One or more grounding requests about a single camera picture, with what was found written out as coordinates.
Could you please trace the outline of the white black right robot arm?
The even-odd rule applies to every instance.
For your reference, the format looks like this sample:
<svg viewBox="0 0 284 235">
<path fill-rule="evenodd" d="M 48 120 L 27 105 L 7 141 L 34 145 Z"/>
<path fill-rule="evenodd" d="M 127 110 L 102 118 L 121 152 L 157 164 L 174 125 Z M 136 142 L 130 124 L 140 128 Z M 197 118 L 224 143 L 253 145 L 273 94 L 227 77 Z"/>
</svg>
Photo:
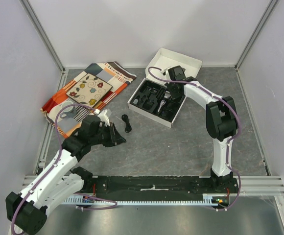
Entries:
<svg viewBox="0 0 284 235">
<path fill-rule="evenodd" d="M 166 87 L 173 97 L 184 94 L 205 110 L 206 129 L 213 139 L 213 165 L 210 188 L 222 192 L 227 187 L 224 177 L 232 175 L 231 152 L 233 140 L 240 133 L 240 120 L 232 97 L 222 97 L 208 90 L 193 77 L 186 77 L 181 66 L 165 69 Z"/>
</svg>

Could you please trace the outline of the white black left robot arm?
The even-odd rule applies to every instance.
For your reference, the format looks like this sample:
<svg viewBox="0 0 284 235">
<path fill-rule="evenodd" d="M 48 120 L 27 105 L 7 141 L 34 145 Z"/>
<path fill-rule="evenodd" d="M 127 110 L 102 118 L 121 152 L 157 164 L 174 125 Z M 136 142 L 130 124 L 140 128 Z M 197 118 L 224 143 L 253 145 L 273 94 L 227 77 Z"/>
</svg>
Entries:
<svg viewBox="0 0 284 235">
<path fill-rule="evenodd" d="M 21 192 L 11 192 L 6 197 L 11 233 L 15 235 L 18 227 L 22 234 L 37 234 L 49 214 L 66 198 L 92 189 L 92 173 L 75 167 L 92 146 L 114 147 L 125 142 L 107 116 L 87 116 L 81 126 L 60 143 L 57 154 L 38 177 Z"/>
</svg>

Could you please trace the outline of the silver black hair clipper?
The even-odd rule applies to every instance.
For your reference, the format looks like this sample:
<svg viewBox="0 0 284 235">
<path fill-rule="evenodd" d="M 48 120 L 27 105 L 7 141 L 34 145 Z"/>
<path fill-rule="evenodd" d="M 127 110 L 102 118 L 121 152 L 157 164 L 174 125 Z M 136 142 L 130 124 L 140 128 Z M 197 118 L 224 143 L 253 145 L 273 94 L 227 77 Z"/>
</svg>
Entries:
<svg viewBox="0 0 284 235">
<path fill-rule="evenodd" d="M 168 103 L 170 97 L 171 97 L 170 92 L 166 91 L 165 94 L 164 94 L 164 97 L 162 98 L 162 100 L 159 103 L 159 107 L 157 109 L 157 114 L 158 115 L 161 113 L 161 111 L 164 108 L 164 106 Z"/>
</svg>

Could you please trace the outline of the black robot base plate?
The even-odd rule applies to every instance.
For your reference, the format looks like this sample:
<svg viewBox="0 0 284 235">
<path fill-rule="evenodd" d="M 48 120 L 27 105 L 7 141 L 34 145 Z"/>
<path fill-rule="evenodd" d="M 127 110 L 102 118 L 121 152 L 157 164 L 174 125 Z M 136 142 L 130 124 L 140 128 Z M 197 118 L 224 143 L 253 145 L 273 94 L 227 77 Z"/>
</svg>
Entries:
<svg viewBox="0 0 284 235">
<path fill-rule="evenodd" d="M 198 176 L 97 176 L 85 181 L 81 193 L 113 201 L 199 201 L 203 194 L 234 194 L 236 178 L 217 182 Z"/>
</svg>

